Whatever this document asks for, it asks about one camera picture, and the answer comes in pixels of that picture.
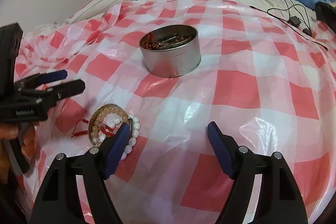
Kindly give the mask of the left hand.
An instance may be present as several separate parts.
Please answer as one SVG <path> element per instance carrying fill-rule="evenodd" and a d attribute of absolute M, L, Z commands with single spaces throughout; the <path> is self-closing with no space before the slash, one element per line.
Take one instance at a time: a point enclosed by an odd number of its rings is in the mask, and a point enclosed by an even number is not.
<path fill-rule="evenodd" d="M 21 153 L 26 160 L 31 161 L 36 150 L 36 129 L 40 123 L 32 122 L 23 133 Z M 3 148 L 3 140 L 17 139 L 19 130 L 16 125 L 1 123 L 1 184 L 7 184 L 11 163 Z"/>

